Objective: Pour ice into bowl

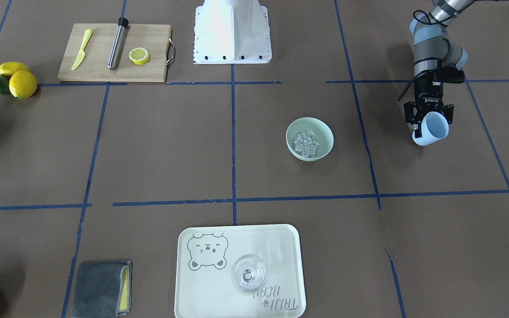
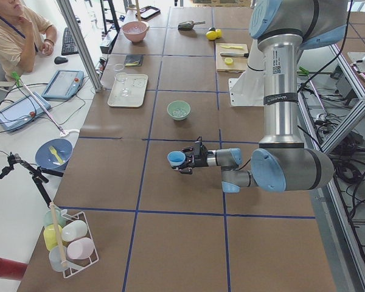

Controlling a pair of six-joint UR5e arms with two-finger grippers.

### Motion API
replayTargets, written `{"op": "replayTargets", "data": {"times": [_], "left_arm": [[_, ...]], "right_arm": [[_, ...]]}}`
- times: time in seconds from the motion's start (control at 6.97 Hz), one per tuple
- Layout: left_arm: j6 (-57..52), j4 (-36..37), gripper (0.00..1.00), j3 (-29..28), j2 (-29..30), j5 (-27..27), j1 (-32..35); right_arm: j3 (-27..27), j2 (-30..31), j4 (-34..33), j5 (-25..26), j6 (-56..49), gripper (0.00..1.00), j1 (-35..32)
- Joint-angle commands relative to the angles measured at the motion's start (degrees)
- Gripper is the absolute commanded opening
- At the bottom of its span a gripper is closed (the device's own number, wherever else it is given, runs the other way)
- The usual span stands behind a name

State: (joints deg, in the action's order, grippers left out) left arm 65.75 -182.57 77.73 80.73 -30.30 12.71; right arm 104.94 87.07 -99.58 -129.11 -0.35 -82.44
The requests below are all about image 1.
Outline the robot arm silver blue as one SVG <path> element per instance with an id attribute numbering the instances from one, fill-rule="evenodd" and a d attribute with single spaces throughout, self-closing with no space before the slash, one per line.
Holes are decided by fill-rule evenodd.
<path id="1" fill-rule="evenodd" d="M 444 104 L 444 84 L 464 83 L 468 53 L 452 42 L 447 27 L 472 4 L 473 0 L 439 0 L 429 13 L 413 13 L 414 76 L 398 100 L 414 88 L 414 100 L 404 104 L 405 120 L 414 129 L 414 137 L 422 136 L 422 124 L 432 111 L 441 114 L 447 124 L 452 123 L 454 105 Z"/>

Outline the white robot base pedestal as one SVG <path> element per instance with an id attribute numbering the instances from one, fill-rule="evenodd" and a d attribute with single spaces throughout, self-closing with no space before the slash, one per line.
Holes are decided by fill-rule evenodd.
<path id="1" fill-rule="evenodd" d="M 194 64 L 272 61 L 269 14 L 258 0 L 205 0 L 194 17 Z"/>

